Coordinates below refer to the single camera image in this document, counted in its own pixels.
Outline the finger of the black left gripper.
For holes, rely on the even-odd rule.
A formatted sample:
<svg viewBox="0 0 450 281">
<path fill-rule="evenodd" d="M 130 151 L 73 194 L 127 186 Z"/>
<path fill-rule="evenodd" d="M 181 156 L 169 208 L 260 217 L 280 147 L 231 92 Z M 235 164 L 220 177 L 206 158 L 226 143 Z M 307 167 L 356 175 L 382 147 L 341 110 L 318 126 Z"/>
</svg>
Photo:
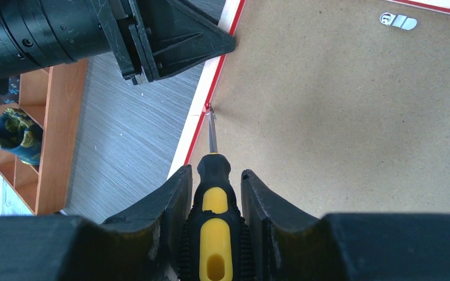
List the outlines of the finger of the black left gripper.
<svg viewBox="0 0 450 281">
<path fill-rule="evenodd" d="M 135 73 L 146 82 L 180 74 L 231 53 L 235 38 L 189 1 L 130 1 Z"/>
</svg>

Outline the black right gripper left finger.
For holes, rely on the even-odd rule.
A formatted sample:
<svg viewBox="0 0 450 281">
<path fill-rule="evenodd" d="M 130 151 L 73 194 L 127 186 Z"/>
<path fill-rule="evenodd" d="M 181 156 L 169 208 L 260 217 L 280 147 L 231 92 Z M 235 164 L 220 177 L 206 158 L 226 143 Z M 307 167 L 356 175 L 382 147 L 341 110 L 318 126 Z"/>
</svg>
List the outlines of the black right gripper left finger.
<svg viewBox="0 0 450 281">
<path fill-rule="evenodd" d="M 0 217 L 0 280 L 176 280 L 192 169 L 96 224 L 81 216 Z"/>
</svg>

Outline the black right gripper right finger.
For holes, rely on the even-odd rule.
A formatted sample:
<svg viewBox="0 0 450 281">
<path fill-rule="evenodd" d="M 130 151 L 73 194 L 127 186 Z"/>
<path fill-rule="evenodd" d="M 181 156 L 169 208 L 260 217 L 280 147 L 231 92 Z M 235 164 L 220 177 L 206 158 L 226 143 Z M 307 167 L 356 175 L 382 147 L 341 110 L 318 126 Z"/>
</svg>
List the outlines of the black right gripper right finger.
<svg viewBox="0 0 450 281">
<path fill-rule="evenodd" d="M 450 214 L 329 213 L 316 218 L 241 175 L 258 280 L 450 280 Z"/>
</svg>

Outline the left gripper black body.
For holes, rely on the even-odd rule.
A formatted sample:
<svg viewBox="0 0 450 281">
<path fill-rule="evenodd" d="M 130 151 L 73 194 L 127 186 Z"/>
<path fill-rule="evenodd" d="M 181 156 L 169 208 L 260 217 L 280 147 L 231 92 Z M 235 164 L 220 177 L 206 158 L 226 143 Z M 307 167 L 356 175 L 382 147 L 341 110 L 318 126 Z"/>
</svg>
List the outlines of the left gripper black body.
<svg viewBox="0 0 450 281">
<path fill-rule="evenodd" d="M 111 52 L 126 80 L 143 74 L 132 1 L 0 1 L 0 84 Z"/>
</svg>

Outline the yellow black screwdriver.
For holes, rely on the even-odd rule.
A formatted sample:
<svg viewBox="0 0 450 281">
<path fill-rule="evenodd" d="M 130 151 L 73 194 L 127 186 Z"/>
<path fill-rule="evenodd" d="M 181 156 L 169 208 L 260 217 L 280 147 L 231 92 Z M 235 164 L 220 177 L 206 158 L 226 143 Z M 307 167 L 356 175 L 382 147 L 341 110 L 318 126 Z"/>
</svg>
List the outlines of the yellow black screwdriver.
<svg viewBox="0 0 450 281">
<path fill-rule="evenodd" d="M 215 120 L 209 118 L 210 152 L 197 165 L 200 183 L 183 225 L 180 280 L 255 280 L 250 231 L 230 184 L 231 166 L 218 153 Z"/>
</svg>

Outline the red picture frame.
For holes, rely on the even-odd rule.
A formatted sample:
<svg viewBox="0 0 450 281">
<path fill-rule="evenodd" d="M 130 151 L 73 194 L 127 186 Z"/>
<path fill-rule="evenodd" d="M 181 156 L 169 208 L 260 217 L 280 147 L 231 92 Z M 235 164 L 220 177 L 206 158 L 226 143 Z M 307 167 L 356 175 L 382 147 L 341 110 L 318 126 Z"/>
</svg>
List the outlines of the red picture frame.
<svg viewBox="0 0 450 281">
<path fill-rule="evenodd" d="M 384 12 L 418 21 L 385 26 Z M 387 1 L 247 1 L 211 105 L 241 173 L 320 217 L 450 213 L 450 16 Z"/>
</svg>

